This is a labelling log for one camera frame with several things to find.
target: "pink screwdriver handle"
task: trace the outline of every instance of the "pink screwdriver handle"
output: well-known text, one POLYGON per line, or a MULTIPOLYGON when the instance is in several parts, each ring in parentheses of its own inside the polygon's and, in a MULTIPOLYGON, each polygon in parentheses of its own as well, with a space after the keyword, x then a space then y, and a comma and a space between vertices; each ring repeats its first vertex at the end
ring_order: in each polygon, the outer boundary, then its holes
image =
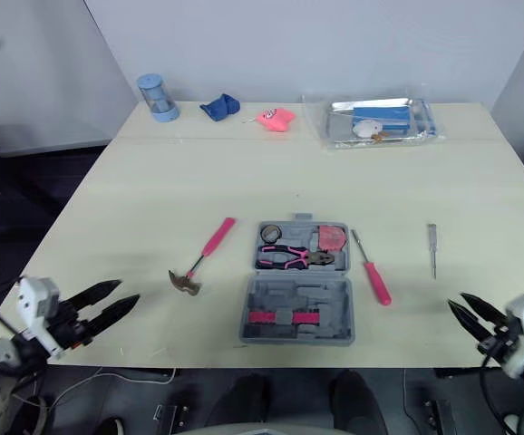
POLYGON ((233 217, 226 217, 222 225, 218 228, 218 231, 216 231, 216 234, 214 234, 209 242, 204 246, 201 254, 203 256, 209 256, 212 252, 214 252, 235 223, 236 220, 233 217))
POLYGON ((377 295, 379 302, 383 305, 390 304, 391 295, 389 295, 387 287, 385 286, 383 279, 379 275, 379 272, 377 272, 374 263, 365 263, 364 268, 366 269, 367 274, 369 275, 369 280, 371 281, 374 293, 377 295))

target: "small screwdriver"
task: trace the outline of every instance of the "small screwdriver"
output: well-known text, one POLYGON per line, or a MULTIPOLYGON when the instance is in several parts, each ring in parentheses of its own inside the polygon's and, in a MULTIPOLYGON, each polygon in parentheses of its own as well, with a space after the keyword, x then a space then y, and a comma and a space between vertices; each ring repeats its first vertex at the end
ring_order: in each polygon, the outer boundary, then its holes
POLYGON ((428 224, 427 231, 429 232, 429 250, 432 253, 432 275, 433 279, 437 279, 437 262, 435 260, 437 252, 437 225, 428 224))
POLYGON ((377 295, 377 298, 379 299, 379 302, 383 305, 388 305, 391 303, 391 295, 389 295, 389 292, 387 291, 387 287, 385 285, 385 282, 379 275, 379 272, 377 272, 377 269, 374 266, 374 263, 369 261, 369 258, 367 257, 367 254, 364 252, 363 245, 361 245, 361 240, 359 240, 359 236, 357 236, 355 230, 351 230, 351 233, 353 234, 354 240, 356 241, 356 244, 359 246, 359 249, 361 250, 361 253, 364 257, 364 268, 367 271, 367 274, 369 275, 369 281, 371 281, 371 285, 373 286, 374 293, 377 295))

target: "plastic bag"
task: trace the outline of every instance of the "plastic bag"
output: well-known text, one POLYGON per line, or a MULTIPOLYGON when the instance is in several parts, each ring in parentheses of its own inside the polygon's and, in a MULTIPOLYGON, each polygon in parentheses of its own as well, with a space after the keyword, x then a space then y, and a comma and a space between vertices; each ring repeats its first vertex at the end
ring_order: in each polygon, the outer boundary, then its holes
POLYGON ((361 101, 303 95, 303 113, 329 149, 409 146, 440 137, 432 109, 421 98, 361 101))

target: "gray tool case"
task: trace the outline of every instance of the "gray tool case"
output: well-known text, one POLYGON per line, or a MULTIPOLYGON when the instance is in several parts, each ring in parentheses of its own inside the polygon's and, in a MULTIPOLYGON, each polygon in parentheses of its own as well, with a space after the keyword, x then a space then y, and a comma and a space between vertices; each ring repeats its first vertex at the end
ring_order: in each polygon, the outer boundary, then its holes
POLYGON ((244 343, 303 343, 348 346, 354 341, 353 289, 345 277, 350 267, 349 231, 345 224, 314 222, 312 215, 296 214, 295 220, 260 223, 257 232, 254 268, 240 325, 244 343), (318 250, 319 226, 343 229, 346 243, 329 265, 308 265, 307 269, 261 269, 257 260, 285 262, 293 256, 281 252, 260 252, 266 243, 260 232, 267 225, 277 225, 282 236, 273 245, 318 250), (273 322, 251 322, 253 315, 271 314, 273 322), (294 313, 318 313, 319 323, 295 324, 294 313))

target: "white table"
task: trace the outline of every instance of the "white table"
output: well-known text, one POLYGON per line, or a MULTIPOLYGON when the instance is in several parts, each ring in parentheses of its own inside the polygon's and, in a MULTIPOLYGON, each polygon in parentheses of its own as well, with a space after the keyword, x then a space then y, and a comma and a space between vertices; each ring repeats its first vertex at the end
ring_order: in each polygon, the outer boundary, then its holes
MULTIPOLYGON (((195 102, 157 123, 143 103, 99 157, 24 273, 50 276, 68 298, 112 278, 134 310, 59 363, 130 367, 477 366, 475 342, 447 298, 469 292, 502 307, 524 293, 524 167, 479 104, 437 104, 445 140, 395 149, 326 151, 301 106, 289 133, 242 121, 246 103, 215 123, 195 102), (238 327, 261 220, 315 219, 355 227, 393 296, 379 305, 352 246, 356 340, 349 347, 244 345, 238 327), (236 217, 198 272, 192 297, 174 289, 224 217, 236 217), (438 226, 433 280, 426 224, 438 226)), ((17 327, 15 296, 0 312, 17 327)), ((0 326, 0 336, 6 332, 0 326)))

